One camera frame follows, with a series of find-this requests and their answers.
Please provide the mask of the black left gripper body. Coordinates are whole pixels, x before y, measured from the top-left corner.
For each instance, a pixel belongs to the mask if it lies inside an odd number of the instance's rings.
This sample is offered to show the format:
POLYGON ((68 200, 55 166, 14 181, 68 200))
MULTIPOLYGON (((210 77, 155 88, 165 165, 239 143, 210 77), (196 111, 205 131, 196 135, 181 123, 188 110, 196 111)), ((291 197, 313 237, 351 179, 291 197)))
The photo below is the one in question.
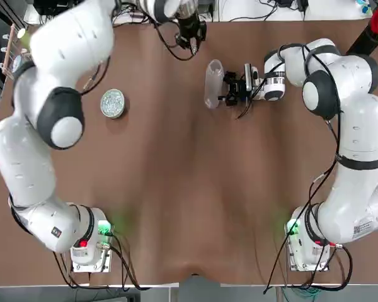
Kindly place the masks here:
POLYGON ((201 21, 198 12, 194 12, 191 16, 178 17, 180 27, 180 36, 185 40, 195 38, 196 40, 204 40, 207 34, 207 25, 205 21, 201 21))

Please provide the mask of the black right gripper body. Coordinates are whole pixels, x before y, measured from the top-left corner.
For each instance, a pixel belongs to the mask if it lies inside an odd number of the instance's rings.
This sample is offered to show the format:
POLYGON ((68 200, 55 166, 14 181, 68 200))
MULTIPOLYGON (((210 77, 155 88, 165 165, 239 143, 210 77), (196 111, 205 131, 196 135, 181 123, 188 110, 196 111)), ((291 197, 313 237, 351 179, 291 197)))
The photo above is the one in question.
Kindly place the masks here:
POLYGON ((246 101, 249 92, 246 90, 246 81, 234 79, 229 85, 229 100, 232 103, 246 101))

